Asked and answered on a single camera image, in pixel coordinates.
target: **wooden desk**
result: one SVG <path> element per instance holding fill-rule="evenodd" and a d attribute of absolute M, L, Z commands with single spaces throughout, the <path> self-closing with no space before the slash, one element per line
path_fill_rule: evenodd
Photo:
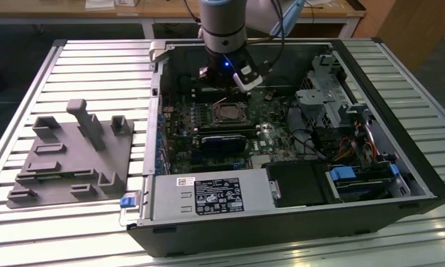
<path fill-rule="evenodd" d="M 198 0 L 187 0 L 198 14 Z M 346 0 L 303 8 L 297 23 L 342 24 L 339 38 L 347 38 L 365 12 L 357 11 Z M 146 39 L 154 38 L 153 24 L 193 23 L 182 0 L 139 0 L 135 7 L 115 7 L 110 11 L 85 11 L 85 0 L 0 0 L 0 24 L 93 24 L 138 23 Z"/>
<path fill-rule="evenodd" d="M 415 71 L 445 34 L 445 0 L 359 0 L 367 9 L 353 37 L 379 37 Z"/>
<path fill-rule="evenodd" d="M 199 14 L 198 0 L 187 0 L 187 5 L 197 16 Z M 349 38 L 359 18 L 365 15 L 365 11 L 354 10 L 346 0 L 334 0 L 330 4 L 321 4 L 314 7 L 322 7 L 322 9 L 314 8 L 311 13 L 310 8 L 303 8 L 297 23 L 342 24 L 338 37 Z M 193 22 L 182 0 L 145 0 L 143 14 L 146 17 L 146 23 L 142 25 L 145 38 L 153 32 L 154 23 Z"/>

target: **warning label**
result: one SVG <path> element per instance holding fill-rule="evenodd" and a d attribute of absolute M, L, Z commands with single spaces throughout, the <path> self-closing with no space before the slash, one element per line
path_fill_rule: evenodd
<path fill-rule="evenodd" d="M 198 215 L 243 211 L 238 178 L 194 181 L 194 200 Z"/>

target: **table leg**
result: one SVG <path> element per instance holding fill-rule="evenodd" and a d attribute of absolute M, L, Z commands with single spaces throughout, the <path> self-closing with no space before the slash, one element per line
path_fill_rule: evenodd
<path fill-rule="evenodd" d="M 43 33 L 43 26 L 42 24 L 31 24 L 31 29 L 35 34 L 42 34 Z"/>
<path fill-rule="evenodd" d="M 154 20 L 151 18 L 143 18 L 141 20 L 141 28 L 145 39 L 154 39 L 153 24 Z"/>
<path fill-rule="evenodd" d="M 339 31 L 339 35 L 338 35 L 339 39 L 347 39 L 351 37 L 353 32 L 355 30 L 357 23 L 358 23 L 358 19 L 359 19 L 358 17 L 347 19 Z"/>

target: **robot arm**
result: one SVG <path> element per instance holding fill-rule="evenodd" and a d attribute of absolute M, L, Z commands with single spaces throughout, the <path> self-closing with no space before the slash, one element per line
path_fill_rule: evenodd
<path fill-rule="evenodd" d="M 207 52 L 207 66 L 199 69 L 201 81 L 214 87 L 237 86 L 241 92 L 247 92 L 262 83 L 263 76 L 271 71 L 273 62 L 254 64 L 245 49 L 245 26 L 271 36 L 281 37 L 282 32 L 287 35 L 303 2 L 305 0 L 199 0 L 201 30 Z"/>

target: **cable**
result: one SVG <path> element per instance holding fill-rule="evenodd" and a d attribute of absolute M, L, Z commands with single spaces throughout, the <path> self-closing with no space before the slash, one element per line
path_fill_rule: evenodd
<path fill-rule="evenodd" d="M 306 4 L 310 5 L 310 7 L 307 7 L 311 11 L 311 24 L 314 23 L 314 13 L 313 13 L 313 9 L 322 9 L 322 7 L 313 7 L 311 4 L 309 2 L 305 2 Z"/>
<path fill-rule="evenodd" d="M 321 159 L 322 161 L 330 162 L 330 160 L 325 157 L 323 154 L 321 154 L 321 152 L 318 150 L 315 150 L 314 147 L 311 147 L 310 145 L 307 145 L 302 140 L 299 140 L 299 138 L 297 136 L 293 135 L 291 133 L 291 137 L 293 139 L 302 144 L 303 147 L 306 147 L 309 150 L 311 150 L 314 152 L 314 154 L 317 155 L 318 159 Z"/>
<path fill-rule="evenodd" d="M 283 29 L 283 14 L 282 14 L 282 7 L 279 6 L 279 2 L 278 0 L 270 0 L 270 3 L 271 3 L 271 6 L 273 6 L 273 9 L 275 10 L 275 14 L 277 14 L 277 17 L 278 17 L 278 24 L 279 24 L 279 28 L 278 28 L 278 32 L 281 31 L 282 32 L 282 44 L 279 46 L 279 50 L 278 50 L 278 54 L 275 56 L 275 59 L 270 62 L 270 66 L 273 66 L 275 64 L 275 62 L 278 61 L 281 55 L 282 55 L 282 51 L 283 51 L 283 46 L 285 46 L 285 29 Z"/>
<path fill-rule="evenodd" d="M 183 0 L 182 2 L 185 3 L 185 7 L 186 7 L 186 10 L 187 10 L 187 13 L 190 14 L 193 20 L 195 21 L 195 23 L 199 23 L 201 19 L 197 16 L 194 16 L 194 14 L 193 14 L 193 12 L 190 10 L 190 7 L 187 5 L 187 0 Z"/>

